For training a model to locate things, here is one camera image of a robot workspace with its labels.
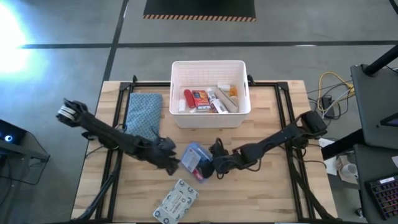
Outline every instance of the striped warning tape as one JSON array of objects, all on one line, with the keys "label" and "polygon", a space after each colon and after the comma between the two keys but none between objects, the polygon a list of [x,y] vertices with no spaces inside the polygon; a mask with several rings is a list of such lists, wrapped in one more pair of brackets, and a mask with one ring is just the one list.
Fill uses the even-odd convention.
[{"label": "striped warning tape", "polygon": [[144,19],[176,19],[176,20],[199,20],[199,21],[228,21],[228,22],[255,22],[254,17],[242,16],[193,16],[193,15],[144,15]]}]

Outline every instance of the table leg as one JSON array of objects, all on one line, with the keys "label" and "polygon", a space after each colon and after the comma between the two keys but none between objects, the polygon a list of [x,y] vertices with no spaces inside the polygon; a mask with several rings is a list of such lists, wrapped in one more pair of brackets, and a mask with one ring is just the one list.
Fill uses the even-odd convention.
[{"label": "table leg", "polygon": [[339,141],[322,148],[323,159],[327,160],[342,152],[351,150],[355,144],[365,144],[362,129],[359,129]]}]

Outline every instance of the blue towel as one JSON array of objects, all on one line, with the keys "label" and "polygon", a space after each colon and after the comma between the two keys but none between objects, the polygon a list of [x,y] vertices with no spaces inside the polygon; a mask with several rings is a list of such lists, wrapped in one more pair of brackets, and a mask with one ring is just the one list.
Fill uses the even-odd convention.
[{"label": "blue towel", "polygon": [[159,135],[162,100],[158,93],[131,93],[126,133],[155,141]]}]

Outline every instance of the blue package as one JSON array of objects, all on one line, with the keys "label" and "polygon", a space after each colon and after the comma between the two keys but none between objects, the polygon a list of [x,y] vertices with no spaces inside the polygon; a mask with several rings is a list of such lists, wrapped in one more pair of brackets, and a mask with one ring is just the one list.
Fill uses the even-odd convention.
[{"label": "blue package", "polygon": [[203,178],[201,169],[198,165],[209,161],[212,161],[211,154],[197,142],[192,142],[187,146],[181,159],[183,166],[187,168],[200,183],[204,183],[207,179]]}]

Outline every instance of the red item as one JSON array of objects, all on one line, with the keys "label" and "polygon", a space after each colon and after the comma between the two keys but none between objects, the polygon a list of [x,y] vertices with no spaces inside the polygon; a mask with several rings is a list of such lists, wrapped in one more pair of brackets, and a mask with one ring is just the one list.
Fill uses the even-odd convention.
[{"label": "red item", "polygon": [[200,172],[198,171],[198,169],[194,169],[193,172],[192,172],[192,174],[195,175],[195,177],[196,177],[198,180],[203,180],[203,176],[200,174]]},{"label": "red item", "polygon": [[185,90],[184,96],[187,101],[189,108],[195,108],[195,100],[193,99],[193,95],[191,90]]}]

